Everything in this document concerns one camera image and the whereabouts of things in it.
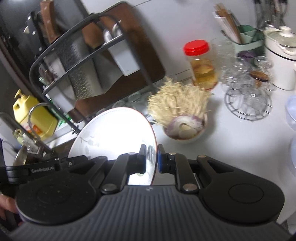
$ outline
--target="pot handle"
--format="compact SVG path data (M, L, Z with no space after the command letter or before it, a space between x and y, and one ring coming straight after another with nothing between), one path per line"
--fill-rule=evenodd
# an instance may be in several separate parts
M286 49L286 47L281 46L280 44L277 43L277 45L282 49L282 51L287 54L287 55L291 55L291 56L296 56L296 48L294 51L289 51Z

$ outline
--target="chopsticks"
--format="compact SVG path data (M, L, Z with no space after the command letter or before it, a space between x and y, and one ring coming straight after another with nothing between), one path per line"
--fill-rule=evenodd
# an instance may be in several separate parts
M241 44L242 38L238 27L234 23L231 15L227 12L222 3L216 4L216 16L218 23L223 28L225 34L231 38L234 42Z

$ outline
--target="knife rack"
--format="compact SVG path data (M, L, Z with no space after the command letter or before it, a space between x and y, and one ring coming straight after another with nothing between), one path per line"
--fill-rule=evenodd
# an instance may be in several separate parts
M98 21L100 21L101 17L108 17L111 18L115 23L117 23L117 25L119 26L119 29L121 30L121 35L117 36L115 38L113 38L112 40L105 42L102 46L100 46L98 49L96 49L94 52L92 52L91 54L89 54L87 57L85 57L83 60L81 60L79 63L75 64L74 66L72 66L69 70L67 70L65 72L65 74L63 76L61 76L59 79L57 79L56 81L52 82L50 85L48 85L43 92L40 91L40 89L38 88L36 82L34 80L38 79L37 76L37 67L39 67L39 64L43 61L43 58L46 57L58 44L60 44L62 41L66 40L67 38L69 38L73 33L81 30L83 27L85 27L86 25L88 25L91 22L95 22L97 23ZM115 44L121 42L125 40L128 44L128 47L130 48L131 53L133 54L133 57L135 58L138 66L140 67L140 71L147 83L147 85L150 87L151 91L154 93L155 92L155 88L152 85L152 81L151 78L145 68L145 66L143 65L142 61L140 60L137 52L135 51L133 45L131 44L130 40L128 39L128 36L126 34L126 32L123 30L122 26L120 25L119 21L112 15L109 14L105 14L105 13L97 13L97 14L92 14L90 16L88 16L87 18L85 18L84 20L82 20L80 23L76 24L74 27L72 27L71 29L69 29L66 33L64 33L61 37L59 37L54 43L52 43L36 60L35 62L32 64L30 71L29 71L29 80L31 85L33 86L33 88L36 90L36 92L39 94L40 98L42 98L44 100L44 102L46 102L49 107L51 109L53 109L63 120L65 120L65 122L70 125L73 129L73 133L80 133L80 129L78 128L78 126L75 126L71 121L69 121L66 116L64 115L63 112L61 112L53 103L51 103L48 98L46 97L46 94L52 90L55 86L57 86L61 81L65 80L66 77L69 76L70 73L72 73L74 70L76 70L77 68L79 68L80 66L82 66L84 63L86 63L87 61L91 60L92 58L94 58L97 54L102 53L103 51L107 50L108 48L114 46ZM80 116L82 117L83 121L85 123L88 123L88 120L81 114L79 113Z

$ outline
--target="brown cutting board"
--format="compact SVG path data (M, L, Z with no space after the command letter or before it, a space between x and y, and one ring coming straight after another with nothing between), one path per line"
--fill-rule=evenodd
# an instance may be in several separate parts
M135 17L131 6L126 2L119 2L107 9L104 13L113 15L118 20L121 20L121 26L136 49L152 82L162 79L165 75L165 70L144 29ZM114 25L114 22L107 17L103 17L102 22L110 30ZM112 59L108 51L104 51L103 54L105 57ZM75 107L84 116L89 116L145 86L147 86L147 84L140 71L129 76L122 75L105 94L78 100Z

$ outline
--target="red lid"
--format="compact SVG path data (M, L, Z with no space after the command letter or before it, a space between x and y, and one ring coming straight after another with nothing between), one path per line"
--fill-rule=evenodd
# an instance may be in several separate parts
M194 40L184 45L183 51L187 56L197 56L209 51L209 44L205 40Z

